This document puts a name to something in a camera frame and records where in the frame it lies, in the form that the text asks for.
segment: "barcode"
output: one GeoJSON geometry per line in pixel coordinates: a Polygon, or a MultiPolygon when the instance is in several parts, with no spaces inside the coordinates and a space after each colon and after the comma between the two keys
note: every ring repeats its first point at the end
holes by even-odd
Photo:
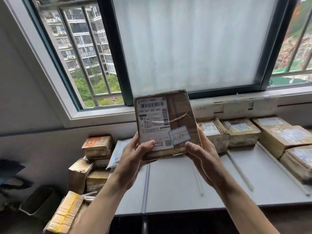
{"type": "Polygon", "coordinates": [[[160,106],[163,106],[163,102],[141,104],[141,108],[151,108],[151,107],[160,107],[160,106]]]}
{"type": "Polygon", "coordinates": [[[171,140],[166,140],[166,146],[171,146],[171,140]]]}
{"type": "Polygon", "coordinates": [[[169,125],[169,119],[168,119],[168,112],[167,112],[167,109],[166,108],[163,108],[162,109],[162,113],[163,113],[163,124],[165,126],[168,126],[169,125]]]}

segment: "blue-bordered sticker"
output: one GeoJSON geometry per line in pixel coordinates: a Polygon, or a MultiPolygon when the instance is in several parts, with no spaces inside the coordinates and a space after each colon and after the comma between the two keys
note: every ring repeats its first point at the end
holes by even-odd
{"type": "Polygon", "coordinates": [[[177,145],[191,139],[186,126],[169,131],[169,137],[173,145],[177,145]]]}

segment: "orange squirrel logo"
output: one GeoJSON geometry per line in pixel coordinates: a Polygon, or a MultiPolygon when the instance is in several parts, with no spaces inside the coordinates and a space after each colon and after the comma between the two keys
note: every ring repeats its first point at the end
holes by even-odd
{"type": "Polygon", "coordinates": [[[87,138],[86,146],[93,146],[97,141],[100,141],[100,140],[101,140],[100,137],[90,137],[90,138],[87,138]]]}

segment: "forearm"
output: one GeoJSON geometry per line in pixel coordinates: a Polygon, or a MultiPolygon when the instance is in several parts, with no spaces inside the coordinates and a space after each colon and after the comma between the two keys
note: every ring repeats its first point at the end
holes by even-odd
{"type": "Polygon", "coordinates": [[[126,189],[118,187],[116,177],[112,175],[102,190],[89,205],[71,234],[106,233],[126,189]]]}
{"type": "Polygon", "coordinates": [[[229,173],[216,190],[240,234],[279,233],[229,173]]]}

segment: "floor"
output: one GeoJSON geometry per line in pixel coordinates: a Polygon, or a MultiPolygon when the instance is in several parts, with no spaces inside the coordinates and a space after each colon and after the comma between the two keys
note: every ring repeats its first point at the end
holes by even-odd
{"type": "MultiPolygon", "coordinates": [[[[312,205],[262,209],[281,234],[312,234],[312,205]]],[[[225,210],[148,215],[149,234],[236,234],[225,210]]],[[[39,234],[44,224],[22,212],[0,212],[1,234],[39,234]]],[[[141,233],[142,217],[114,218],[110,234],[141,233]]]]}

